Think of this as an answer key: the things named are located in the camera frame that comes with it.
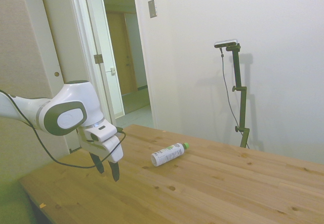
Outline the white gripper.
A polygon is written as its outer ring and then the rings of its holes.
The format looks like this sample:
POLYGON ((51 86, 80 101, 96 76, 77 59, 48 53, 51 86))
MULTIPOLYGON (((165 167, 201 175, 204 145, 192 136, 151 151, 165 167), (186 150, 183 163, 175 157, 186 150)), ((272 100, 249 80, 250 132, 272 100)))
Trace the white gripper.
POLYGON ((91 159, 100 174, 104 173, 100 158, 107 157, 113 180, 117 182, 120 178, 118 161, 124 155, 119 138, 115 134, 91 129, 79 129, 77 135, 81 147, 91 153, 91 159))

